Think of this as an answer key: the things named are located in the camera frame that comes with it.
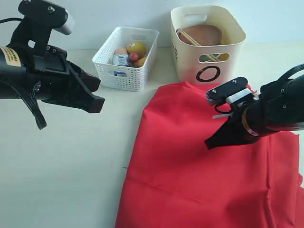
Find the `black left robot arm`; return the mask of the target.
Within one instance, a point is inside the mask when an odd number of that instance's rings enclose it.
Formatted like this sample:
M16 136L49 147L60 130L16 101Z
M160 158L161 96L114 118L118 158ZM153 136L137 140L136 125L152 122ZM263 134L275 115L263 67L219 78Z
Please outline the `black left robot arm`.
M101 81L67 60L67 53L57 47L45 50L39 62L50 68L34 68L34 52L27 44L15 41L0 50L0 96L2 99L20 99L32 113L39 129L47 122L38 100L100 113L105 103L95 95ZM170 92L173 85L162 86L145 108L140 123L140 136L145 147L166 147L170 142L187 143L204 130L210 130L207 120L211 112L203 95L188 97Z

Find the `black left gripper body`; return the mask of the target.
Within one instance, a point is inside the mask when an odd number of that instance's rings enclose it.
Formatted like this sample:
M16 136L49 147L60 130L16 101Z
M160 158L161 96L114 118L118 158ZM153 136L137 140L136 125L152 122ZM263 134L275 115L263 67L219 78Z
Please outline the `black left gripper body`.
M67 52L47 45L41 53L22 47L27 73L22 79L22 100L37 107L37 100L47 104L78 107L78 66L67 60Z

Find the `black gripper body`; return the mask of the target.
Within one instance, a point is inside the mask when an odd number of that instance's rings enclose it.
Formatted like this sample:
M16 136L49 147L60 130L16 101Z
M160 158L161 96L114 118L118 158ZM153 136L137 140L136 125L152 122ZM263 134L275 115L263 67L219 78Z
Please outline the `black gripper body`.
M228 145L253 144L259 140L259 136L254 136L247 131L256 130L251 124L259 121L259 104L251 104L238 109L234 109L233 116L226 121Z

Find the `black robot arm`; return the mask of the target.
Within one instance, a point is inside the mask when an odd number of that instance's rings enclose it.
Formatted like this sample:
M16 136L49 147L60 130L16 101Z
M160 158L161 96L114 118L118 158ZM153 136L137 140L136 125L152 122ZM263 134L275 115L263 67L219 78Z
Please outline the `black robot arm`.
M250 102L227 121L224 143L244 145L281 131L299 131L304 128L303 64L297 65L276 81L260 88L258 100Z

